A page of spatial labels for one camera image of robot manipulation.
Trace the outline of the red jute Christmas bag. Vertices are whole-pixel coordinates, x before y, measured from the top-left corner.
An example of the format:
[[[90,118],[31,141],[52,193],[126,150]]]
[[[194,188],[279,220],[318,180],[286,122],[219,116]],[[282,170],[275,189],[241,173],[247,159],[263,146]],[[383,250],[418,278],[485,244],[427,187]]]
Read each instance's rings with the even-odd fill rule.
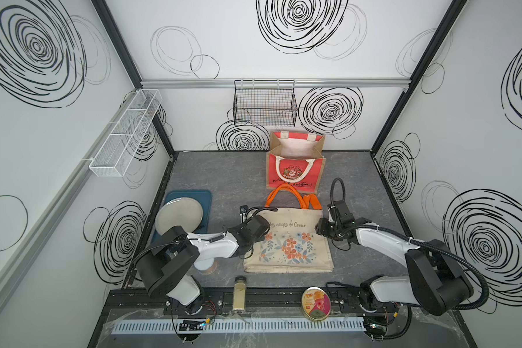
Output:
[[[317,193],[326,164],[322,155],[325,140],[315,133],[272,133],[266,154],[266,188],[288,184],[303,194]]]

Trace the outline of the beige floral canvas tote bag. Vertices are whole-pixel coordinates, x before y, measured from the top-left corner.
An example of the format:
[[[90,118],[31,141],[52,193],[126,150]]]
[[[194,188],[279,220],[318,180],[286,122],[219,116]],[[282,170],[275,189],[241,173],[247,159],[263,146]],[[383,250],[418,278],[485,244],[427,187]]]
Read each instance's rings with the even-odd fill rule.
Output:
[[[270,223],[269,232],[257,242],[244,261],[247,273],[330,273],[334,263],[327,239],[316,233],[323,217],[322,206],[314,194],[300,194],[289,184],[281,184],[269,194],[270,208],[280,192],[293,194],[300,206],[278,207],[259,213]]]

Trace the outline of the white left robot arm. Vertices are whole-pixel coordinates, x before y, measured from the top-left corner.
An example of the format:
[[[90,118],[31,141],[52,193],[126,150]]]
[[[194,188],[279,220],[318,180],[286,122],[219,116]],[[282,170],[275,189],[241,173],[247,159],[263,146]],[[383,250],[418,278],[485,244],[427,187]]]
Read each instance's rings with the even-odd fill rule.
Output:
[[[205,271],[217,258],[246,255],[270,228],[270,223],[260,215],[245,218],[222,233],[187,233],[182,226],[174,226],[136,255],[132,264],[151,299],[166,297],[196,312],[204,302],[204,291],[188,274],[189,270],[195,267]]]

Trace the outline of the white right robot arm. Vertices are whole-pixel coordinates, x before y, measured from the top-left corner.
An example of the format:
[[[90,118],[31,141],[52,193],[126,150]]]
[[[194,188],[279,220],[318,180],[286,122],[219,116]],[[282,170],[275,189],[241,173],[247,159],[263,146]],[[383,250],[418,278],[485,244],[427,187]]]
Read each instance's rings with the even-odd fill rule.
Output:
[[[343,201],[330,204],[328,209],[329,217],[320,218],[316,224],[317,235],[373,249],[407,270],[405,276],[376,275],[356,286],[362,309],[373,311],[382,304],[405,304],[440,316],[448,310],[475,307],[472,302],[464,304],[474,295],[465,273],[470,267],[445,243],[437,239],[419,241],[368,219],[356,219]]]

